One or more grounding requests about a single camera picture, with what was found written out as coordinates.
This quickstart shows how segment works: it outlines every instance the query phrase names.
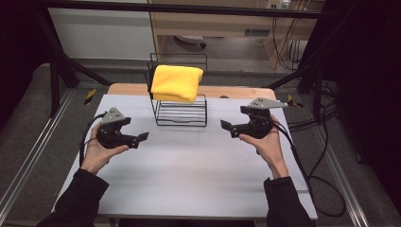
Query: human hand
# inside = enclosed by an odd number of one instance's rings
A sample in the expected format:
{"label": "human hand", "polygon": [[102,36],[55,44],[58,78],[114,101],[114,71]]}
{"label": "human hand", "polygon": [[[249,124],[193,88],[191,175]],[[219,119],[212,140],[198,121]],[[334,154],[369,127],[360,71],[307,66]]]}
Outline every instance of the human hand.
{"label": "human hand", "polygon": [[[274,115],[271,115],[274,122],[278,122]],[[279,130],[272,127],[271,131],[263,138],[256,139],[247,134],[240,134],[239,139],[253,145],[260,156],[268,163],[273,174],[273,178],[283,178],[288,176],[288,168],[284,161],[283,151],[280,145]]]}
{"label": "human hand", "polygon": [[96,175],[102,167],[108,164],[113,156],[129,149],[127,145],[111,149],[103,148],[96,139],[99,128],[100,124],[97,124],[92,128],[91,139],[88,143],[82,166],[80,167],[94,175]]}

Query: black sleeve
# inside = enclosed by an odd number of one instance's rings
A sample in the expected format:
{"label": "black sleeve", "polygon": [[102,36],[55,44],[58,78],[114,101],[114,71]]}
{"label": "black sleeve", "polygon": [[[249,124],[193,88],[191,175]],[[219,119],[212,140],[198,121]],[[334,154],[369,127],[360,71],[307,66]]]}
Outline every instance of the black sleeve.
{"label": "black sleeve", "polygon": [[290,177],[264,182],[269,203],[267,225],[269,227],[313,226]]}
{"label": "black sleeve", "polygon": [[37,227],[93,227],[99,201],[109,184],[79,169],[67,190],[55,206],[55,212],[42,220]]}

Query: table surface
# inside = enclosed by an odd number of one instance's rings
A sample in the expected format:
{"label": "table surface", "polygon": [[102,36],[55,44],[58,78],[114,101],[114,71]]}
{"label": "table surface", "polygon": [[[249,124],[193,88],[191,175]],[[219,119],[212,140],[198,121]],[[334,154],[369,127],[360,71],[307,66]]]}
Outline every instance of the table surface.
{"label": "table surface", "polygon": [[[97,109],[96,114],[101,114],[115,107],[131,117],[131,123],[121,130],[124,134],[149,131],[148,140],[138,149],[113,157],[98,173],[111,185],[100,201],[98,213],[113,218],[265,218],[269,207],[263,182],[271,172],[255,149],[231,138],[219,120],[248,122],[239,107],[258,96],[274,98],[274,92],[201,86],[199,93],[207,96],[207,126],[160,127],[155,123],[149,96],[143,96],[144,89],[146,94],[146,85],[115,84]],[[271,112],[287,126],[282,109]],[[300,201],[309,216],[317,218],[285,136],[281,136],[281,143]],[[78,156],[61,192],[77,169]]]}

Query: aluminum rail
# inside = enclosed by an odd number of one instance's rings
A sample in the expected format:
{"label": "aluminum rail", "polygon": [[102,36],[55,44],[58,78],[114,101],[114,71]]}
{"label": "aluminum rail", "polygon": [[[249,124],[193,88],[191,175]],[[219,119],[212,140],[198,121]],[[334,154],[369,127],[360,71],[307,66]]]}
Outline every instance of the aluminum rail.
{"label": "aluminum rail", "polygon": [[115,11],[148,11],[148,12],[174,12],[174,13],[196,13],[217,14],[237,16],[260,16],[260,17],[285,17],[319,19],[321,17],[333,17],[338,14],[334,12],[304,11],[304,10],[281,10],[281,9],[249,9],[229,8],[212,6],[190,6],[170,4],[143,4],[143,3],[115,3],[115,2],[92,2],[92,1],[68,1],[68,0],[35,0],[33,4],[55,9],[95,9]]}

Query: wire rack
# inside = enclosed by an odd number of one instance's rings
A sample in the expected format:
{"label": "wire rack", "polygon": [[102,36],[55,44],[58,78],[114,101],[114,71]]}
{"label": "wire rack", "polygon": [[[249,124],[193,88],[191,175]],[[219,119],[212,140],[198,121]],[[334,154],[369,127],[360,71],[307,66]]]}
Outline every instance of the wire rack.
{"label": "wire rack", "polygon": [[[160,56],[168,56],[161,61]],[[197,94],[194,103],[160,101],[153,99],[150,92],[151,83],[156,67],[159,64],[199,67],[207,71],[207,56],[194,54],[150,54],[148,72],[145,79],[148,85],[150,102],[153,108],[154,118],[158,126],[190,126],[206,127],[207,125],[207,99],[206,95]]]}

